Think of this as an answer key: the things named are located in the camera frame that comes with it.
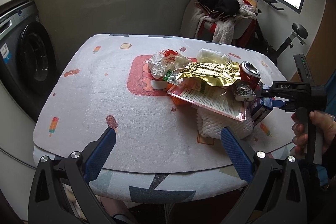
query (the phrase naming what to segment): finger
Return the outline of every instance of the finger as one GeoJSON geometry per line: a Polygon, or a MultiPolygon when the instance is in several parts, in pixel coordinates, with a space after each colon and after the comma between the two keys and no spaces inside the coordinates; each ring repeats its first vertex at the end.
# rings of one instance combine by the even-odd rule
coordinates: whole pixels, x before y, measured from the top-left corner
{"type": "Polygon", "coordinates": [[[331,116],[319,111],[312,111],[309,113],[309,116],[311,122],[317,127],[321,128],[323,132],[329,131],[333,128],[334,121],[331,116]]]}
{"type": "Polygon", "coordinates": [[[293,143],[296,145],[305,145],[308,140],[308,134],[302,134],[293,138],[293,143]]]}
{"type": "Polygon", "coordinates": [[[322,129],[324,140],[330,145],[336,133],[336,123],[332,116],[316,110],[310,112],[309,116],[312,124],[322,129]]]}
{"type": "Polygon", "coordinates": [[[295,113],[292,114],[291,118],[292,118],[293,122],[297,122],[297,123],[300,122],[295,113]]]}
{"type": "Polygon", "coordinates": [[[303,151],[303,149],[301,148],[301,146],[298,146],[298,145],[295,146],[294,152],[295,152],[296,155],[301,154],[302,151],[303,151]]]}
{"type": "Polygon", "coordinates": [[[302,135],[304,128],[303,124],[300,123],[295,123],[292,126],[292,130],[296,136],[302,135]]]}

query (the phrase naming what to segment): green label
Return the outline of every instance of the green label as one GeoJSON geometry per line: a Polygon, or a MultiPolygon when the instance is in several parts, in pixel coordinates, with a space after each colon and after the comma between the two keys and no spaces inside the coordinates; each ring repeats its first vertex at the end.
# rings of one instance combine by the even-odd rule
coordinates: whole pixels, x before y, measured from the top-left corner
{"type": "Polygon", "coordinates": [[[167,73],[166,73],[166,75],[162,78],[164,81],[167,81],[168,80],[168,78],[171,76],[171,73],[172,73],[173,71],[172,70],[168,70],[167,71],[167,73]]]}

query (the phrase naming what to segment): crumpled foil wrapper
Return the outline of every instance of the crumpled foil wrapper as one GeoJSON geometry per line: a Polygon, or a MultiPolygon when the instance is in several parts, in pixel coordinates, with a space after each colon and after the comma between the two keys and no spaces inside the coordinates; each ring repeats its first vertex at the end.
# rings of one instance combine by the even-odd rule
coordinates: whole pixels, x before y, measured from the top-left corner
{"type": "Polygon", "coordinates": [[[236,101],[251,102],[254,101],[256,95],[248,83],[239,81],[232,86],[232,91],[236,101]]]}
{"type": "Polygon", "coordinates": [[[190,63],[176,76],[175,80],[182,77],[198,77],[210,86],[229,86],[240,80],[239,63],[190,63]]]}
{"type": "Polygon", "coordinates": [[[173,50],[161,51],[148,60],[148,68],[155,79],[162,78],[168,70],[184,69],[190,59],[173,50]]]}

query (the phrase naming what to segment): small snack package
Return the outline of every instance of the small snack package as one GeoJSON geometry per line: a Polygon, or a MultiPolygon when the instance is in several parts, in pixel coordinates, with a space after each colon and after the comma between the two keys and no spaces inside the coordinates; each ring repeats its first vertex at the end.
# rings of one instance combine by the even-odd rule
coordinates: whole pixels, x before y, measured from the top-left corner
{"type": "Polygon", "coordinates": [[[251,102],[255,100],[255,93],[250,85],[244,81],[237,81],[232,85],[232,92],[235,99],[240,102],[251,102]]]}
{"type": "Polygon", "coordinates": [[[155,79],[160,79],[171,70],[184,69],[191,60],[173,50],[161,51],[152,55],[148,61],[148,68],[155,79]]]}
{"type": "Polygon", "coordinates": [[[226,64],[231,62],[231,58],[224,53],[217,52],[208,48],[202,48],[197,53],[197,62],[199,63],[216,63],[226,64]]]}
{"type": "MultiPolygon", "coordinates": [[[[255,92],[262,89],[269,89],[269,86],[259,82],[255,92]]],[[[260,123],[273,110],[272,98],[257,97],[250,106],[251,118],[253,125],[260,123]]]]}

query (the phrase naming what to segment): gold foil wrapper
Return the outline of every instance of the gold foil wrapper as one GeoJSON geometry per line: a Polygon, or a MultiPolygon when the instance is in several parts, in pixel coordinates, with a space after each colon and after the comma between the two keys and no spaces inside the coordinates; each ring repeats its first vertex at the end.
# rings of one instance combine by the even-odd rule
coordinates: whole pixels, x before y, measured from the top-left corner
{"type": "Polygon", "coordinates": [[[182,77],[198,77],[211,86],[229,86],[237,80],[240,80],[239,63],[189,63],[189,65],[176,76],[175,80],[182,77]]]}

